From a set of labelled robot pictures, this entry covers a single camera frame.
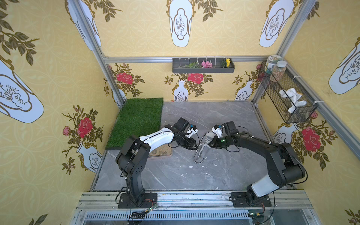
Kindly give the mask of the white shoelace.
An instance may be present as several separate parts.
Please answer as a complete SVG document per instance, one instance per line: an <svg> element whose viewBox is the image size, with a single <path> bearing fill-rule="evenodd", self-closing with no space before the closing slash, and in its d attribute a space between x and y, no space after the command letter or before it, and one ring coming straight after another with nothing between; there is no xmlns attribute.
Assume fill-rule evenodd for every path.
<svg viewBox="0 0 360 225"><path fill-rule="evenodd" d="M198 149L196 150L196 154L201 155L205 150L209 149L209 143L210 142L208 141L200 143Z"/></svg>

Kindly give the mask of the grey canvas sneaker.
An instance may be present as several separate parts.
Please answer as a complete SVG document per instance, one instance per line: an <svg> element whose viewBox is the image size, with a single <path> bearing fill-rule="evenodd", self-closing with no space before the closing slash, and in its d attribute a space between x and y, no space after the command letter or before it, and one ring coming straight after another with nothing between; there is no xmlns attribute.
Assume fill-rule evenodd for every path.
<svg viewBox="0 0 360 225"><path fill-rule="evenodd" d="M210 149L209 143L214 139L216 134L212 131L205 133L201 140L198 149L196 150L193 160L196 164L201 164L204 159L206 152Z"/></svg>

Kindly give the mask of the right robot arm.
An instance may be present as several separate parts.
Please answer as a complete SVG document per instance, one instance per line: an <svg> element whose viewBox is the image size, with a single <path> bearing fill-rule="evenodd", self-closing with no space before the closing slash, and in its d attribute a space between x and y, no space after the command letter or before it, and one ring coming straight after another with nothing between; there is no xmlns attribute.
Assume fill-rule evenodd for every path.
<svg viewBox="0 0 360 225"><path fill-rule="evenodd" d="M248 132L240 132L232 121L215 125L211 130L215 136L209 142L209 147L225 150L230 146L245 148L266 160L267 174L264 177L248 185L246 192L231 193L229 201L235 208L271 207L269 194L307 176L301 161L288 143L271 143Z"/></svg>

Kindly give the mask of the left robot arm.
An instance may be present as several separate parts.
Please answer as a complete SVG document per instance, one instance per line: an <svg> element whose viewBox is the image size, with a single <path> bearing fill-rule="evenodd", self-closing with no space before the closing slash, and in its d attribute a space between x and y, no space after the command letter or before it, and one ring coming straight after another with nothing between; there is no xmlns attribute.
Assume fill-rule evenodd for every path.
<svg viewBox="0 0 360 225"><path fill-rule="evenodd" d="M196 125L186 119L179 118L174 125L166 125L159 131L147 136L130 136L115 162L125 177L126 186L121 189L115 201L120 209L151 208L157 203L155 192L147 193L142 184L142 172L145 169L150 153L158 147L172 142L178 146L193 151L198 148L196 140Z"/></svg>

